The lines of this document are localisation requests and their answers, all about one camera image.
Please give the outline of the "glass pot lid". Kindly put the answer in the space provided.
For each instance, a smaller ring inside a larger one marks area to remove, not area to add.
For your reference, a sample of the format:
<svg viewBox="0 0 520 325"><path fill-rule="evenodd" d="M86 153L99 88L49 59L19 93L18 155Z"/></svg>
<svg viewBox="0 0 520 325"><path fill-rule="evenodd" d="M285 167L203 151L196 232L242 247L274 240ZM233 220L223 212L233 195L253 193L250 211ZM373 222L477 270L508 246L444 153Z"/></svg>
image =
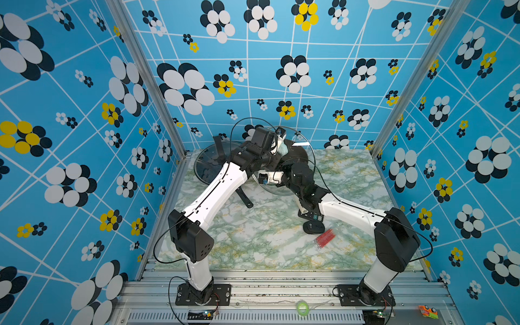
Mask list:
<svg viewBox="0 0 520 325"><path fill-rule="evenodd" d="M196 177L205 184L210 184L221 171L223 164L228 160L231 151L241 145L240 142L223 140L222 136L213 137L214 143L206 147L194 163Z"/></svg>
<svg viewBox="0 0 520 325"><path fill-rule="evenodd" d="M287 147L287 153L280 159L278 164L276 165L276 169L282 169L283 167L289 167L289 165L302 162L302 163L314 163L316 161L316 154L314 149L312 148L310 141L304 136L299 130L279 125L276 127L273 126L263 126L264 129L268 131L275 132L276 128L281 127L285 129L287 132L293 131L294 135L289 135L287 133L287 137L284 140L284 144ZM256 171L253 173L252 178L267 192L273 194L274 196L292 196L292 192L285 186L277 186L277 185L269 185L264 184L259 181L259 172Z"/></svg>

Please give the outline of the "light green microfiber cloth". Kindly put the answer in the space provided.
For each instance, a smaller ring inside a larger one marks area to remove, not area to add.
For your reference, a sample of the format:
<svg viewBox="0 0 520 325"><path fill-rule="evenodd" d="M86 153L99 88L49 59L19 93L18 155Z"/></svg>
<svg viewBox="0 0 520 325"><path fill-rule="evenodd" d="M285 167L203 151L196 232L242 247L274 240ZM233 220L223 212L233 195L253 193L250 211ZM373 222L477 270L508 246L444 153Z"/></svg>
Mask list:
<svg viewBox="0 0 520 325"><path fill-rule="evenodd" d="M287 145L285 144L284 140L278 141L277 146L278 146L277 153L279 153L282 157L288 154L289 149L288 149Z"/></svg>

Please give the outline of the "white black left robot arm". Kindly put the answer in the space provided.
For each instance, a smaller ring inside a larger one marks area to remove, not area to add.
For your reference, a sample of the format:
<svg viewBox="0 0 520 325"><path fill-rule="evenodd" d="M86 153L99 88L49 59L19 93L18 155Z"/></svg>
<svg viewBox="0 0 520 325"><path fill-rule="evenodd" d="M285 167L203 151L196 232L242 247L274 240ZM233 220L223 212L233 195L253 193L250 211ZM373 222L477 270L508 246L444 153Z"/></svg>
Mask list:
<svg viewBox="0 0 520 325"><path fill-rule="evenodd" d="M188 292L197 304L207 303L213 295L214 278L207 257L214 239L207 233L223 204L253 173L282 157L286 131L258 128L252 139L231 151L215 179L183 211L168 216L171 241L186 259Z"/></svg>

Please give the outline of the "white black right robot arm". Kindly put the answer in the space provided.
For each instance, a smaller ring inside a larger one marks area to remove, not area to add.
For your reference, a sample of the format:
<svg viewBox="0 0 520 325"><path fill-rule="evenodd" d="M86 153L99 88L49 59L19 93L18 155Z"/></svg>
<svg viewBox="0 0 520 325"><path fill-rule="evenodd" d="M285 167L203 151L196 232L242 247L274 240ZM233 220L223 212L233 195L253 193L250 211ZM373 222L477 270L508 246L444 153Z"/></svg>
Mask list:
<svg viewBox="0 0 520 325"><path fill-rule="evenodd" d="M284 164L275 172L274 182L294 193L304 210L345 222L374 239L376 259L357 287L357 296L364 305L372 306L381 298L421 244L401 210L373 209L337 196L315 182L314 172L306 162Z"/></svg>

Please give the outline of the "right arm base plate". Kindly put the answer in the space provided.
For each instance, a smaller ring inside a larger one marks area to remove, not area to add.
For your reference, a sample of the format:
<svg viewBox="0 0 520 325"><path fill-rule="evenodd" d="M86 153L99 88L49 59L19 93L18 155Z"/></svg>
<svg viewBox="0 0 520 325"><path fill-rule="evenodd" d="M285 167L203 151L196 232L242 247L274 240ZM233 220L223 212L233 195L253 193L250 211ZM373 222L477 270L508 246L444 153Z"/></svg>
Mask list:
<svg viewBox="0 0 520 325"><path fill-rule="evenodd" d="M333 288L333 295L340 300L343 307L395 307L394 294L390 286L377 293L361 284L339 284Z"/></svg>

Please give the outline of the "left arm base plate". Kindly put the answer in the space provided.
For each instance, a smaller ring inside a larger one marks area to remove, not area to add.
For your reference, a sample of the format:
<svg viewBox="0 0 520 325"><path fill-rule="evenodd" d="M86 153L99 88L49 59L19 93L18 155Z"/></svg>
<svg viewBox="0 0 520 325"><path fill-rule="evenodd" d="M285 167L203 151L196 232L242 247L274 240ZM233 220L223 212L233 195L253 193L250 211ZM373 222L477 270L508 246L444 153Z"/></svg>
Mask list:
<svg viewBox="0 0 520 325"><path fill-rule="evenodd" d="M232 286L230 284L209 284L202 291L197 291L191 284L184 283L177 287L176 306L229 306Z"/></svg>

